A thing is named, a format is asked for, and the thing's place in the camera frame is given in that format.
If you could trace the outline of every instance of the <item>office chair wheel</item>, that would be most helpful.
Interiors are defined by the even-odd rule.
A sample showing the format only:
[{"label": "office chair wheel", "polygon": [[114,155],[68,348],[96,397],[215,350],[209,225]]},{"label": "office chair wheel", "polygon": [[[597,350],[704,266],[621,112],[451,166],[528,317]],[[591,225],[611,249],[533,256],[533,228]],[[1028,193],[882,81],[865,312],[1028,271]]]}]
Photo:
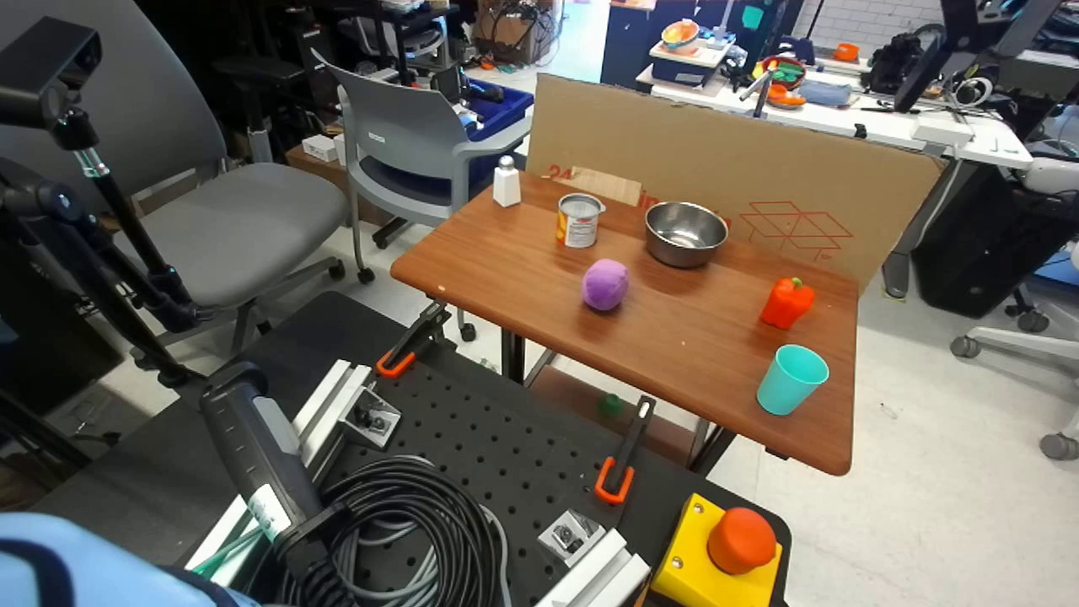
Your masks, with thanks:
[{"label": "office chair wheel", "polygon": [[1026,309],[1026,312],[1018,312],[1014,325],[1018,325],[1020,334],[1041,334],[1048,327],[1048,317],[1038,312],[1038,309]]},{"label": "office chair wheel", "polygon": [[342,264],[339,259],[330,266],[330,279],[342,279]]},{"label": "office chair wheel", "polygon": [[460,325],[460,339],[475,339],[475,325]]},{"label": "office chair wheel", "polygon": [[981,344],[977,344],[973,337],[965,337],[965,334],[962,334],[962,337],[952,339],[952,353],[954,353],[954,356],[977,356],[977,353],[981,353]]},{"label": "office chair wheel", "polygon": [[141,371],[156,371],[156,363],[148,362],[148,353],[143,353],[141,348],[130,348],[130,362],[133,362],[133,366],[141,366]]},{"label": "office chair wheel", "polygon": [[1079,442],[1070,436],[1041,436],[1041,456],[1052,462],[1079,458]]}]

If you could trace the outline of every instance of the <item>desk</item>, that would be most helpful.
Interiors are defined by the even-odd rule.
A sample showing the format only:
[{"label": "desk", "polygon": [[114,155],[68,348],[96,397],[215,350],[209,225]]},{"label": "desk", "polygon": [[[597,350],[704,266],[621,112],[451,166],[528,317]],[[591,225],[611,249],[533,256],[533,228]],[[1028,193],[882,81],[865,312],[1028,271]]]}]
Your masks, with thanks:
[{"label": "desk", "polygon": [[[842,76],[842,73],[809,73],[809,76],[858,87],[854,76]],[[655,81],[647,66],[640,81],[649,85],[649,93],[678,104],[704,104],[732,114],[753,114],[756,109],[756,93],[742,100],[737,96],[742,91],[735,93],[722,76],[712,76],[709,87],[680,87],[680,85]],[[878,109],[877,96],[863,93],[854,109],[818,109],[818,104],[807,104],[801,112],[765,109],[765,117],[793,128],[812,128],[812,130],[850,135],[850,137],[855,135],[855,128],[863,128],[865,140],[889,146],[889,147],[913,147],[913,150],[927,147],[927,140],[913,137],[917,120],[958,125],[947,112],[930,104],[923,109],[923,114],[886,114],[873,109]],[[1018,170],[1018,173],[1030,166],[1030,155],[1004,120],[987,114],[970,114],[962,125],[973,130],[973,140],[962,147],[947,147],[947,155],[965,163]]]},{"label": "desk", "polygon": [[[831,476],[850,469],[858,300],[854,279],[744,244],[726,244],[709,271],[669,271],[644,252],[640,213],[617,202],[592,249],[562,249],[551,239],[551,202],[562,193],[533,175],[522,175],[524,205],[499,208],[481,193],[392,273],[778,456]],[[600,256],[629,271],[627,304],[611,317],[581,304],[581,275]],[[757,309],[789,273],[812,284],[818,300],[783,334],[763,327]],[[771,419],[756,403],[756,384],[786,339],[817,348],[831,363],[831,380],[799,416]]]}]

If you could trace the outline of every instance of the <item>wire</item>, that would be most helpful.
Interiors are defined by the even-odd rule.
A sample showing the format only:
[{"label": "wire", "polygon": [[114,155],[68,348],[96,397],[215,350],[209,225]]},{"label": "wire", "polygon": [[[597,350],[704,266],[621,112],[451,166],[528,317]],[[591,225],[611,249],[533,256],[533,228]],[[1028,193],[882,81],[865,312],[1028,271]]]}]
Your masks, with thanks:
[{"label": "wire", "polygon": [[[333,487],[325,510],[282,547],[279,599],[298,607],[511,607],[510,538],[502,522],[423,458],[385,458]],[[359,557],[411,533],[428,538],[415,572],[374,589]]]},{"label": "wire", "polygon": [[809,28],[807,28],[807,37],[812,37],[817,19],[818,19],[818,10],[823,10],[826,2],[828,2],[828,0],[818,0],[818,2],[817,2],[812,19],[809,19]]}]

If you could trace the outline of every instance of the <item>black pegboard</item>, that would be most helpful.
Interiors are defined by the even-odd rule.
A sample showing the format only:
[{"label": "black pegboard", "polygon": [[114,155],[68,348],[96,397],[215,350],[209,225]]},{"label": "black pegboard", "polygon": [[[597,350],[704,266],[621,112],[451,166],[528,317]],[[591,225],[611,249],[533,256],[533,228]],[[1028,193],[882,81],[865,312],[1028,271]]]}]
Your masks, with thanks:
[{"label": "black pegboard", "polygon": [[[600,458],[611,456],[621,439],[551,403],[540,403],[520,384],[458,356],[451,363],[438,362],[438,366],[417,363],[400,380],[379,380],[378,395],[404,416],[392,446],[379,452],[363,439],[342,439],[321,480],[336,482],[387,456],[428,458],[446,480],[502,520],[515,605],[537,605],[567,572],[537,538],[562,510],[577,510],[600,525],[617,525],[629,551],[655,565],[692,493],[704,493],[722,504],[742,502],[701,476],[640,452],[629,504],[600,504],[591,494],[591,482]],[[776,516],[768,520],[789,547],[786,525]],[[420,536],[395,551],[369,551],[359,564],[359,581],[369,585],[399,585],[420,560],[420,551]]]}]

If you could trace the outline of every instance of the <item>cardboard box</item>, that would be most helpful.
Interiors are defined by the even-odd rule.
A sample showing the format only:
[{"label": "cardboard box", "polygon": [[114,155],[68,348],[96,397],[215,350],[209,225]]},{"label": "cardboard box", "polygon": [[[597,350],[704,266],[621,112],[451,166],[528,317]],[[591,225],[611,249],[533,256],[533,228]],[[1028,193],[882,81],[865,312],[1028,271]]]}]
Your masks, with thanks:
[{"label": "cardboard box", "polygon": [[[339,193],[346,193],[346,175],[342,175],[342,166],[336,163],[321,163],[314,155],[305,155],[298,146],[282,150],[282,158],[298,170],[298,173],[314,173],[321,177],[330,177]],[[374,225],[385,225],[392,220],[392,213],[369,205],[368,200],[358,194],[358,213],[363,221],[374,221]]]},{"label": "cardboard box", "polygon": [[863,285],[943,173],[919,150],[540,73],[524,170],[574,166],[704,202],[732,239]]}]

